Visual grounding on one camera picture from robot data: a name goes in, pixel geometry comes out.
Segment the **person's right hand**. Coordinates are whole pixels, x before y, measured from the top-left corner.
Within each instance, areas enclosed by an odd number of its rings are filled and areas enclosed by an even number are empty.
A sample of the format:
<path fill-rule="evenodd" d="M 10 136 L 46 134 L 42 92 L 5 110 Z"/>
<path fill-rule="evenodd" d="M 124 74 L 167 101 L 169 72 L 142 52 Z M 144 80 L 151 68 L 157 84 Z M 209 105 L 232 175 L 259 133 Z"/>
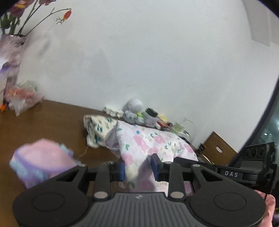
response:
<path fill-rule="evenodd" d="M 265 194 L 258 190 L 255 190 L 255 192 L 257 192 L 262 198 L 265 198 L 265 205 L 266 205 L 264 217 L 259 227 L 272 227 L 272 219 L 275 212 L 276 200 L 274 196 L 271 194 Z"/>

